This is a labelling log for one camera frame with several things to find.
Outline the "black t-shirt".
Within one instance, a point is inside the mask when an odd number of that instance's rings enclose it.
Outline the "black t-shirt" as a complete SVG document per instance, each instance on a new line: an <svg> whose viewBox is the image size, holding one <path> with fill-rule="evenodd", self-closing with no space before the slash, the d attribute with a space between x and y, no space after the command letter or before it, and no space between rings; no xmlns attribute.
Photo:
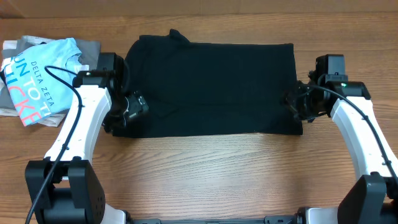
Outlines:
<svg viewBox="0 0 398 224"><path fill-rule="evenodd" d="M171 30L166 36L140 36L126 63L128 88L138 91L149 109L114 128L114 136L303 133L282 103L297 80L292 44L195 43Z"/></svg>

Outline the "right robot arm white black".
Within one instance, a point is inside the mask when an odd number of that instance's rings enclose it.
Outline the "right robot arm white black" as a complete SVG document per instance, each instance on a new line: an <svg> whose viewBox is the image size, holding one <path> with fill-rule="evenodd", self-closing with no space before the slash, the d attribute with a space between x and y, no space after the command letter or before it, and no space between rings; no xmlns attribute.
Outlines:
<svg viewBox="0 0 398 224"><path fill-rule="evenodd" d="M283 102L295 119L332 119L357 179L336 208L301 208L297 223L397 223L397 157L377 123L365 84L298 81L285 92Z"/></svg>

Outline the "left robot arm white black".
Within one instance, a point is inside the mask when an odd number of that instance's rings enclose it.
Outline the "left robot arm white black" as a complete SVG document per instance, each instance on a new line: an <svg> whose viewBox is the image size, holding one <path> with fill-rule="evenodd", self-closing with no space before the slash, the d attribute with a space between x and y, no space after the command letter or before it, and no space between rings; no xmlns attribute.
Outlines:
<svg viewBox="0 0 398 224"><path fill-rule="evenodd" d="M32 200L26 223L131 223L125 210L106 202L93 166L100 128L113 132L148 110L138 92L127 90L129 75L120 70L74 73L59 83L73 93L62 129L44 158L29 161L25 181Z"/></svg>

